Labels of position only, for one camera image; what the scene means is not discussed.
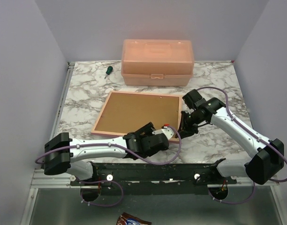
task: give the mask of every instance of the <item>orange plastic box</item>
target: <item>orange plastic box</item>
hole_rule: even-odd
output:
[[[126,85],[186,86],[194,54],[187,40],[125,40],[121,75]]]

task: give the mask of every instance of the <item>white marble countertop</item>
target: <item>white marble countertop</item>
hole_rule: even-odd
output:
[[[113,72],[105,78],[108,66]],[[120,61],[77,62],[68,88],[68,94],[60,118],[58,133],[69,132],[71,138],[102,139],[91,134],[91,128],[112,90],[166,93],[184,95],[192,89],[215,86],[224,89],[229,96],[230,109],[241,120],[251,126],[248,110],[231,62],[196,62],[194,76],[186,87],[147,87],[126,86],[121,76]],[[216,90],[202,90],[206,100],[217,97],[225,101],[222,93]],[[170,149],[150,157],[155,162],[171,159],[178,149],[170,144]],[[220,158],[242,159],[248,154],[224,131],[215,126],[199,129],[199,134],[182,139],[182,150],[174,163],[213,163]],[[141,160],[97,158],[94,162],[103,163],[143,163]]]

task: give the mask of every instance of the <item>plastic box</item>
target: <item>plastic box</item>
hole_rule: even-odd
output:
[[[187,40],[125,40],[121,75],[126,85],[186,86],[194,54]]]

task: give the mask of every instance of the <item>cork board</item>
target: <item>cork board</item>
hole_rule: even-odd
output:
[[[149,122],[156,129],[164,124],[178,129],[181,107],[181,96],[111,91],[91,133],[122,136]],[[171,138],[170,141],[178,142],[178,139]]]

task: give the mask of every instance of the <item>screwdriver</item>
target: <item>screwdriver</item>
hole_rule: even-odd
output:
[[[107,77],[108,75],[110,75],[112,71],[113,71],[113,67],[112,67],[112,66],[109,66],[109,67],[107,68],[106,76],[105,76],[104,79],[106,79],[106,77]]]

